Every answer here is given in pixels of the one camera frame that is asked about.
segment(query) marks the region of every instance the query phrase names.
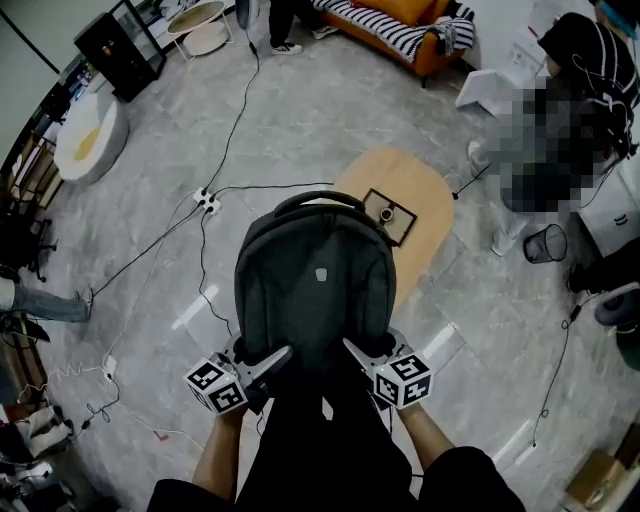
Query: black shirt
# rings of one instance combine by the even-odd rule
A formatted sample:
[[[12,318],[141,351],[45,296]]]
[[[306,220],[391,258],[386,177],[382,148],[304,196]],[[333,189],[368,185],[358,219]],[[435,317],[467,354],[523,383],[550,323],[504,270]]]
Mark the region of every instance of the black shirt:
[[[335,470],[340,465],[340,461],[334,462]],[[290,469],[300,472],[300,468]],[[366,488],[356,485],[354,487],[358,489],[358,496],[348,496],[344,494],[345,489],[350,488],[348,484],[337,491],[332,485],[327,485],[326,481],[317,481],[316,492],[306,494],[302,502],[300,496],[296,499],[292,498],[295,492],[287,485],[289,478],[286,475],[280,476],[282,480],[275,493],[255,496],[251,501],[258,502],[264,510],[294,508],[308,510],[318,508],[321,504],[321,508],[329,504],[333,505],[332,508],[335,510],[342,510],[345,503],[357,504],[358,510],[384,509],[403,512],[480,510],[481,508],[500,512],[524,512],[525,510],[520,500],[498,474],[491,459],[482,451],[471,447],[455,448],[441,455],[424,473],[420,498],[417,501],[409,494],[408,489],[398,490],[397,500],[386,503],[381,499],[384,493],[376,485]],[[253,504],[249,510],[255,512],[255,507],[256,505]],[[156,485],[148,512],[164,510],[222,512],[242,508],[242,506],[234,507],[193,484],[178,480],[161,480]]]
[[[587,94],[613,87],[627,108],[635,106],[639,81],[634,59],[627,44],[608,28],[568,13],[538,44],[560,66],[561,74]]]

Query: marble floor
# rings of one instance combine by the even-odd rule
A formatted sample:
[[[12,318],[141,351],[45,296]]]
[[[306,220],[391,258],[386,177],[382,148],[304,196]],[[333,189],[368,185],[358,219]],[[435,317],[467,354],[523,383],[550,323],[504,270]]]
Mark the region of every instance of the marble floor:
[[[272,57],[265,22],[263,13],[252,30],[260,73],[214,188],[332,181],[376,144],[412,152],[452,188],[468,179],[466,144],[491,130],[493,120],[480,109],[455,108],[463,73],[437,73],[423,90],[415,76],[363,44],[341,34],[314,41],[299,26],[292,36],[305,52]],[[114,168],[90,187],[61,189],[48,212],[59,249],[45,267],[43,288],[70,295],[100,286],[165,230],[188,192],[210,180],[256,66],[235,28],[235,44],[188,64],[172,51],[160,79],[127,106],[131,135]],[[291,194],[230,192],[206,223],[204,288],[217,287],[213,305],[234,325],[232,277],[246,229]],[[176,218],[191,208],[185,202]],[[527,510],[559,510],[564,485],[585,455],[614,449],[637,414],[640,374],[624,365],[610,333],[595,323],[591,303],[571,327],[539,445],[516,460],[562,351],[560,324],[575,300],[563,276],[580,251],[563,264],[530,265],[520,250],[498,258],[489,250],[495,226],[487,188],[474,184],[460,196],[451,234],[392,323],[414,348],[430,347],[437,375],[426,407],[452,441],[498,455],[499,470]],[[169,433],[161,441],[139,420],[183,430],[200,445],[211,428],[182,375],[224,344],[225,326],[207,308],[174,325],[198,297],[201,243],[198,222],[186,223],[166,239],[149,274],[155,251],[98,297],[90,323],[46,322],[52,343],[40,352],[50,370],[98,366],[113,345],[122,405],[109,410],[110,423],[93,421],[76,441],[76,456],[101,492],[133,510],[146,509],[158,479],[190,478],[200,454],[186,436]],[[52,377],[49,395],[80,425],[86,404],[103,405],[115,395],[111,388],[108,395],[101,373],[90,371]],[[258,446],[255,426],[249,413],[241,482]],[[515,448],[505,453],[518,431]],[[417,468],[401,427],[394,437]]]

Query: black bag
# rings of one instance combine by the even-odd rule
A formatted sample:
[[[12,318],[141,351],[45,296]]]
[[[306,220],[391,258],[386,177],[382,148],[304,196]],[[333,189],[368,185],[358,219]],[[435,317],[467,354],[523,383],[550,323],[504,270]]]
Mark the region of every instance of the black bag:
[[[319,198],[342,204],[304,204]],[[343,337],[368,353],[393,346],[391,246],[363,203],[339,192],[297,195],[253,222],[235,272],[236,352],[250,363],[290,344],[305,372],[321,372]]]

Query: orange sofa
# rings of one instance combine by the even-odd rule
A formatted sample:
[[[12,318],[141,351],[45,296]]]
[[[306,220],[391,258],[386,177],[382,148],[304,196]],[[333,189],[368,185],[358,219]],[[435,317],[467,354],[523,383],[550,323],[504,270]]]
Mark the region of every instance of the orange sofa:
[[[429,5],[427,10],[420,16],[420,24],[421,25],[431,25],[435,23],[435,21],[442,16],[442,13],[447,8],[450,0],[433,0],[433,2]],[[395,51],[393,51],[387,44],[385,44],[380,38],[377,36],[352,25],[348,21],[339,18],[332,14],[329,11],[322,11],[322,17],[324,20],[335,27],[338,27],[340,30],[346,32],[347,34],[351,34],[362,41],[374,46],[378,50],[386,53],[387,55],[393,57],[394,59],[402,62],[405,66],[410,67],[415,71],[415,73],[422,78],[422,87],[424,88],[427,76],[434,71],[437,71],[443,67],[445,67],[450,62],[460,58],[464,51],[458,51],[451,55],[438,55],[436,54],[436,36],[435,34],[425,34],[424,41],[416,54],[416,58],[413,63],[409,64],[406,60],[402,59]]]

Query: power strip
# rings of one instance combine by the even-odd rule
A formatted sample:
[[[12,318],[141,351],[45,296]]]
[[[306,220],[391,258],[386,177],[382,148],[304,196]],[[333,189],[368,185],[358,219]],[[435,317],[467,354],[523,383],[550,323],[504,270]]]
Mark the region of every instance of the power strip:
[[[198,205],[202,206],[205,212],[210,213],[212,216],[218,213],[222,207],[220,201],[214,199],[214,197],[202,187],[196,190],[193,194],[193,199]]]

